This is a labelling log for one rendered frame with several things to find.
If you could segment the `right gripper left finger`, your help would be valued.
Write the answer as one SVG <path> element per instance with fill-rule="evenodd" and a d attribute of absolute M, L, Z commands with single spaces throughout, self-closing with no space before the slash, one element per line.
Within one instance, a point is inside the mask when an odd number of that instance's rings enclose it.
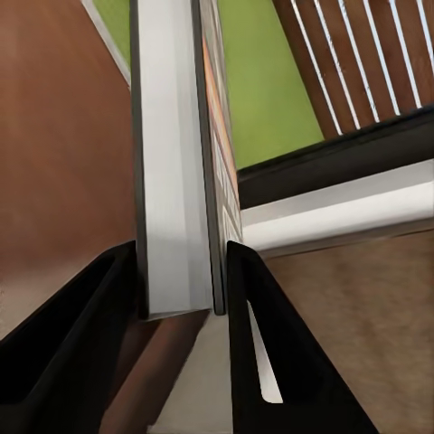
<path fill-rule="evenodd" d="M 0 341 L 0 434 L 99 434 L 136 292 L 130 241 Z"/>

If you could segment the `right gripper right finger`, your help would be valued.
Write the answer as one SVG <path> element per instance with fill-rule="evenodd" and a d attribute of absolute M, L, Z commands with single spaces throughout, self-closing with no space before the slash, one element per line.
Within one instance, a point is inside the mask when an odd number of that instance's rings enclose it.
<path fill-rule="evenodd" d="M 379 434 L 261 256 L 227 241 L 233 434 Z M 262 398 L 248 304 L 283 403 Z"/>

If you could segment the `hardback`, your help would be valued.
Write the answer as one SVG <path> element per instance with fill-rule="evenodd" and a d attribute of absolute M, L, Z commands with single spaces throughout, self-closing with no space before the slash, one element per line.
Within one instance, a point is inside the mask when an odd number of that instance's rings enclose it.
<path fill-rule="evenodd" d="M 137 318 L 228 314 L 243 244 L 218 0 L 128 0 Z"/>

